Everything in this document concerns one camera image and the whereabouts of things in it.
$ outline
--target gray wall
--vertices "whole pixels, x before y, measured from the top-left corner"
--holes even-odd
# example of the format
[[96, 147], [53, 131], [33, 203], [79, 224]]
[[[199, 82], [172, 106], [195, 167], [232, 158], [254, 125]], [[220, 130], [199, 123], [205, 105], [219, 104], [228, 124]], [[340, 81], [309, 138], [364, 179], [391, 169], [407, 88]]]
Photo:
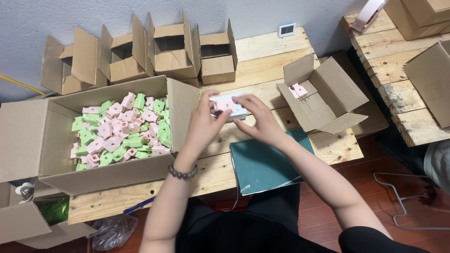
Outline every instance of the gray wall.
[[[63, 45], [73, 43], [75, 26], [100, 37], [105, 24], [113, 37], [131, 32], [131, 13], [147, 26], [181, 23], [183, 8], [201, 35], [225, 32], [231, 18], [235, 39], [303, 26], [318, 57], [348, 49], [339, 20], [361, 10], [367, 0], [10, 0], [0, 3], [0, 74], [49, 92], [40, 86], [47, 34]], [[19, 101], [36, 92], [0, 79], [0, 102]]]

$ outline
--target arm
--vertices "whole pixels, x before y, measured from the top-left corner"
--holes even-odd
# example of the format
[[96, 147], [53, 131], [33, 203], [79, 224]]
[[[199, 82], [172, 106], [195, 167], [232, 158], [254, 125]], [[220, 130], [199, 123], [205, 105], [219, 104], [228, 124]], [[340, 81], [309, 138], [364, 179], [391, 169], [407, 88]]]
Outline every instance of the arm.
[[[200, 153], [213, 141], [228, 120], [231, 110], [217, 118], [210, 114], [212, 105], [209, 97], [218, 94], [216, 90], [204, 92], [200, 105], [192, 112], [185, 145], [173, 166], [177, 171], [192, 171]], [[139, 252], [175, 252], [175, 238], [186, 212], [191, 181], [167, 175], [148, 212]]]
[[333, 209], [342, 229], [367, 226], [391, 238], [356, 189], [339, 172], [284, 133], [270, 109], [259, 98], [245, 95], [233, 100], [249, 110], [256, 119], [253, 127], [235, 119], [238, 128], [282, 152], [311, 189]]

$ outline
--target person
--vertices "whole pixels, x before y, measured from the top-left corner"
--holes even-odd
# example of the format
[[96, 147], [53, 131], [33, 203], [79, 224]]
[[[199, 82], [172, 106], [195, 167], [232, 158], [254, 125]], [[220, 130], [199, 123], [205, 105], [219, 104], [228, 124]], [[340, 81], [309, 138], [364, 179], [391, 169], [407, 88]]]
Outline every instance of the person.
[[[210, 113], [213, 102], [209, 98], [218, 94], [216, 90], [205, 91], [192, 112], [185, 145], [173, 163], [177, 172], [191, 173], [201, 152], [227, 122], [230, 110], [218, 117]], [[256, 119], [255, 126], [234, 119], [236, 126], [283, 153], [311, 189], [333, 209], [343, 229], [339, 236], [342, 252], [427, 252], [393, 241], [355, 188], [287, 135], [259, 98], [243, 95], [232, 99]], [[300, 237], [297, 220], [289, 219], [293, 213], [289, 212], [292, 196], [297, 198], [294, 212], [298, 217], [299, 184], [255, 194], [242, 212], [213, 212], [207, 211], [206, 205], [194, 203], [195, 198], [188, 201], [191, 178], [169, 173], [148, 212], [139, 252], [334, 252]]]

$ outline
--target black shirt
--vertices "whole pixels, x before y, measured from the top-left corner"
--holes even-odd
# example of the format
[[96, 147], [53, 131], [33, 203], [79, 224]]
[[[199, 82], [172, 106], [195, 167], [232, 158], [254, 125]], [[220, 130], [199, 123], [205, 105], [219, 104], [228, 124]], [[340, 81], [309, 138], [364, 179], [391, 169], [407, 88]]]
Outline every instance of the black shirt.
[[[426, 250], [395, 242], [380, 231], [351, 227], [339, 235], [342, 253], [424, 253]], [[179, 234], [181, 253], [234, 252], [335, 252], [293, 234], [283, 225], [249, 212], [215, 212], [198, 219]]]

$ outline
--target plastic bag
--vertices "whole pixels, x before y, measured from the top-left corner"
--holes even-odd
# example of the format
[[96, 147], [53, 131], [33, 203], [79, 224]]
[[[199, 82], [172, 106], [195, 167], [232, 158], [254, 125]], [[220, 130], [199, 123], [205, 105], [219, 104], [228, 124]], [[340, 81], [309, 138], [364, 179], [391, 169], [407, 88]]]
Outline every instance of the plastic bag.
[[115, 247], [122, 247], [137, 226], [138, 218], [126, 214], [117, 214], [94, 221], [92, 227], [98, 231], [87, 235], [86, 238], [93, 237], [93, 249], [110, 250]]
[[49, 226], [69, 218], [69, 197], [51, 202], [37, 202], [36, 206]]

